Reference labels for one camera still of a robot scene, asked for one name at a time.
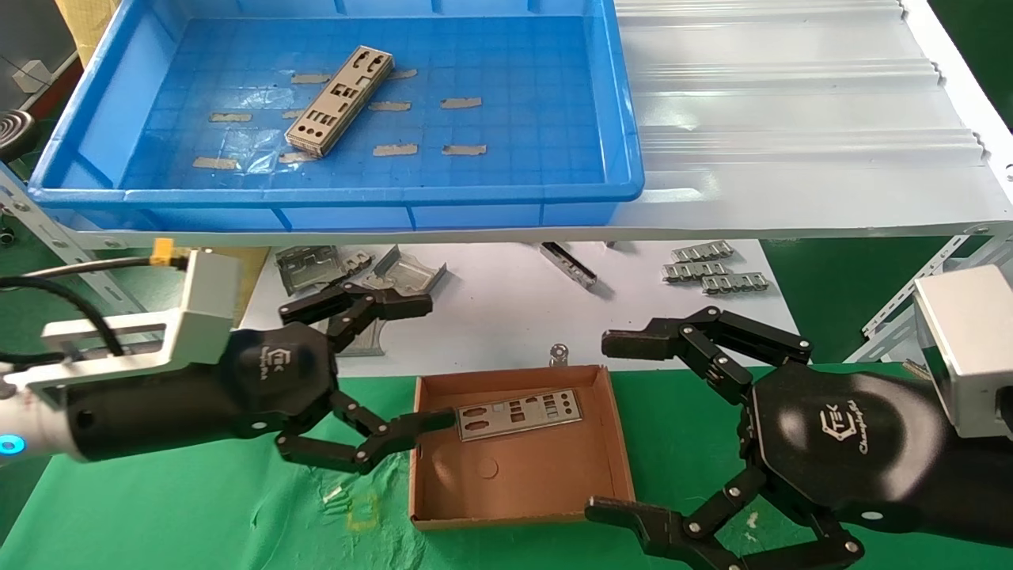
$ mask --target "green floor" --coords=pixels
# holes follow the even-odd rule
[[[1013,73],[1009,59],[1002,56],[1009,53],[1013,2],[931,3],[993,104],[1007,125],[1013,124]],[[52,131],[52,117],[44,123]],[[30,155],[25,161],[33,166],[36,159],[37,155]],[[60,264],[56,255],[16,221],[7,222],[16,229],[18,242],[0,249],[0,274]],[[861,345],[860,329],[865,321],[945,241],[945,237],[768,240],[763,247],[799,331],[813,341],[813,360],[840,362]],[[175,280],[165,272],[139,269],[119,276],[149,309],[171,303],[166,292],[174,291]],[[72,287],[90,296],[82,283]],[[4,349],[41,350],[37,338],[43,325],[73,318],[72,309],[34,292],[6,293],[0,303]],[[7,536],[45,465],[29,462],[0,471],[0,541]]]

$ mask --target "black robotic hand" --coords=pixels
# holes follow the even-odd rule
[[[717,345],[776,369],[754,384]],[[1013,546],[1013,442],[957,437],[930,383],[820,373],[806,364],[810,350],[801,337],[716,308],[606,332],[606,356],[679,357],[742,405],[746,469],[689,515],[594,497],[587,518],[630,528],[644,553],[696,570],[847,568],[864,548],[841,522]],[[758,495],[815,541],[744,557],[727,551],[715,534]]]
[[[420,434],[452,427],[456,416],[444,410],[384,421],[338,389],[334,357],[374,320],[432,311],[428,296],[338,284],[282,307],[281,329],[233,331],[216,364],[68,387],[77,451],[100,461],[280,431],[286,461],[367,473],[414,447]],[[331,317],[329,335],[308,326]],[[366,440],[354,447],[302,435],[331,413]]]

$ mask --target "tape piece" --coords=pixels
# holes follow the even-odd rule
[[[471,108],[481,104],[482,97],[457,97],[440,101],[440,106],[443,108]]]
[[[407,79],[408,77],[414,77],[418,75],[417,69],[401,69],[396,71],[391,71],[387,79]]]
[[[316,160],[316,157],[305,152],[283,152],[278,157],[278,161],[282,164],[292,164],[293,162],[311,162],[313,160]]]
[[[239,161],[235,158],[212,158],[210,156],[198,156],[193,160],[194,168],[214,168],[216,170],[235,170],[239,167]]]
[[[409,101],[374,101],[370,103],[370,110],[408,110],[411,108]]]
[[[485,154],[484,144],[448,144],[444,145],[444,154],[452,156],[478,156]]]
[[[403,156],[418,152],[417,144],[381,144],[373,148],[373,156]]]
[[[212,112],[212,123],[246,123],[253,115],[249,112]]]
[[[297,73],[292,76],[292,82],[296,84],[326,83],[327,81],[330,81],[330,75],[326,73]]]

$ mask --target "yellow connector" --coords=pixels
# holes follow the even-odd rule
[[[156,237],[155,246],[151,251],[151,264],[166,266],[172,261],[172,239]]]

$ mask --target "white table surface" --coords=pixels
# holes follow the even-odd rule
[[[570,364],[605,364],[613,371],[684,369],[679,361],[648,362],[606,358],[602,333],[640,330],[654,317],[686,317],[713,305],[797,332],[777,290],[770,265],[756,240],[733,240],[725,262],[736,272],[762,271],[769,291],[708,298],[699,283],[661,281],[660,265],[673,248],[697,241],[600,242],[564,244],[599,275],[586,292],[551,264],[536,247],[523,243],[433,243],[401,250],[448,273],[433,292],[435,309],[421,319],[391,322],[383,329],[386,355],[339,359],[342,378],[440,375],[547,367],[549,348],[563,343]],[[387,246],[349,246],[382,255]],[[274,256],[260,273],[241,327],[281,326],[278,308],[288,301]],[[743,358],[744,364],[756,364]]]

